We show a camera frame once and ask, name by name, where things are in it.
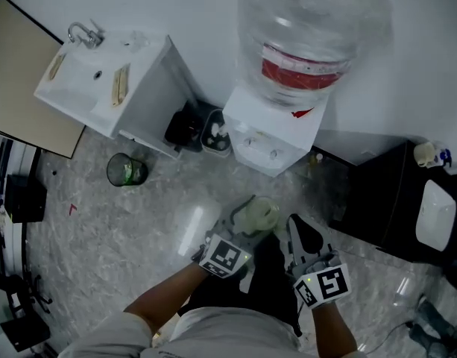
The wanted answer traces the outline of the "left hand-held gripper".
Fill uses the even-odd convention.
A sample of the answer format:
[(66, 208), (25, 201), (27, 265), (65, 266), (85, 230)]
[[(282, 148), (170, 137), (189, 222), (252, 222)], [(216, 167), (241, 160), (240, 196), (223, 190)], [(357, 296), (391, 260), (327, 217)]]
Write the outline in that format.
[(192, 260), (212, 276), (233, 278), (252, 266), (256, 248), (277, 229), (274, 205), (250, 204), (255, 197), (245, 195), (224, 209), (195, 208), (199, 249)]

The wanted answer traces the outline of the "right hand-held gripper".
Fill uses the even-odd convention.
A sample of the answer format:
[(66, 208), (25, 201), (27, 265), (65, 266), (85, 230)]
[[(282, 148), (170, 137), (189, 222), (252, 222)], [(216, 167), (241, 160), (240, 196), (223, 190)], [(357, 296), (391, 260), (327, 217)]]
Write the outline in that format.
[(298, 214), (288, 217), (286, 228), (295, 265), (301, 263), (302, 247), (307, 254), (319, 257), (309, 265), (298, 266), (299, 273), (294, 275), (294, 291), (305, 305), (313, 310), (349, 295), (352, 287), (347, 264), (332, 250), (329, 228)]

